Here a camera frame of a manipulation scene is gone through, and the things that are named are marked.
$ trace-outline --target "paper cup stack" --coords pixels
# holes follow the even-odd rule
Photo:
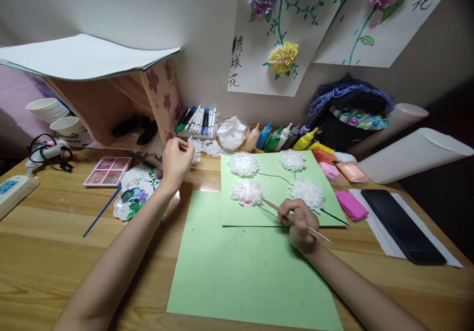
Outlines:
[[[26,109],[49,124],[69,115],[69,109],[56,98],[39,99],[29,103]]]

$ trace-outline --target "green cardboard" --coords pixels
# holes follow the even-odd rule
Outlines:
[[[220,195],[192,193],[167,312],[342,330],[329,287],[292,249],[288,228],[223,227]]]
[[[318,165],[311,151],[302,151],[301,154],[306,159],[306,169],[302,172],[290,172],[280,166],[278,158],[279,152],[275,153],[259,153],[256,154],[258,165],[260,167],[258,173],[252,178],[258,183],[263,190],[263,196],[269,202],[280,205],[286,198],[293,199],[290,196],[290,184],[293,184],[296,178],[311,179],[318,183],[324,190],[326,195],[326,203],[324,210],[338,217],[342,221],[346,221],[346,216],[337,201],[336,195],[327,180],[326,176]],[[258,206],[243,207],[236,201],[231,199],[232,187],[234,183],[241,177],[233,174],[228,165],[231,155],[221,156],[221,191],[222,191],[222,225],[224,226],[281,226],[278,220],[270,213],[262,210],[264,208],[273,214],[277,212],[270,208],[266,203]],[[273,175],[279,177],[269,177],[265,175]],[[320,226],[344,226],[342,222],[334,219],[332,216],[324,212],[316,212]]]

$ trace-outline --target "hand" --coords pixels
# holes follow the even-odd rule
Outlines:
[[[294,212],[294,223],[290,227],[290,242],[294,248],[303,254],[312,253],[316,249],[316,239],[308,233],[308,226],[319,230],[319,220],[302,199],[286,199],[280,208],[283,213],[278,213],[279,221],[288,220],[285,216]]]
[[[195,148],[179,138],[168,140],[163,152],[163,183],[178,190],[189,172]]]

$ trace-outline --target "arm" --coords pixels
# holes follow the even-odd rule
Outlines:
[[[301,199],[285,200],[282,216],[294,211],[295,223],[290,228],[291,244],[311,263],[334,289],[367,330],[421,330],[427,328],[413,315],[390,299],[374,284],[333,255],[308,233],[308,226],[316,231],[316,215]]]
[[[163,153],[163,180],[79,284],[54,331],[106,330],[155,234],[169,201],[189,171],[194,147],[178,138]]]

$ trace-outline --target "yellow paper flower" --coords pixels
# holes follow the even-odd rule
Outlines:
[[[298,44],[286,42],[285,45],[278,45],[270,53],[268,64],[278,75],[289,75],[289,71],[298,57]]]

